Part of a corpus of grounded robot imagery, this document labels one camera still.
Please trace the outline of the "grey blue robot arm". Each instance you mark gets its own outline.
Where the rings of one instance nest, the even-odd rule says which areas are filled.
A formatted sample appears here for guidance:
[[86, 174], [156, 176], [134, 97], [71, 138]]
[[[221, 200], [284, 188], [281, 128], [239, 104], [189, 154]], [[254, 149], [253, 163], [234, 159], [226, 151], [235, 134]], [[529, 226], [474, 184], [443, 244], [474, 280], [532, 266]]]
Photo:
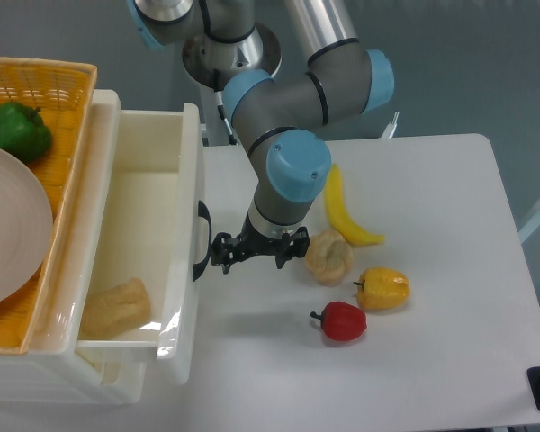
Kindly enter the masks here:
[[181, 41], [184, 68], [214, 97], [213, 119], [246, 152], [258, 183], [241, 232], [209, 237], [207, 265], [228, 271], [251, 257], [278, 266], [303, 257], [303, 226], [322, 191], [331, 156], [315, 130], [388, 103], [394, 74], [387, 57], [364, 49], [341, 1], [290, 1], [307, 69], [287, 85], [275, 74], [281, 52], [275, 35], [258, 24], [250, 1], [131, 1], [144, 43], [159, 49]]

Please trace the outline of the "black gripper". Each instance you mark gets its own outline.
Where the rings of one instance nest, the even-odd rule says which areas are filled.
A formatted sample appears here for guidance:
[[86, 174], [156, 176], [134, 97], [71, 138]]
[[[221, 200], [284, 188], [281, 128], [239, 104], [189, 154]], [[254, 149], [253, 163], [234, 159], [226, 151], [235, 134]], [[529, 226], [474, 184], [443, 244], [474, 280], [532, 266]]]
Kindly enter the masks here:
[[293, 258], [305, 257], [309, 246], [310, 236], [304, 226], [293, 234], [284, 233], [279, 238], [269, 238], [259, 233], [250, 223], [245, 223], [237, 237], [226, 232], [215, 236], [211, 243], [211, 264], [219, 266], [227, 275], [236, 263], [257, 256], [272, 256], [276, 267], [282, 269]]

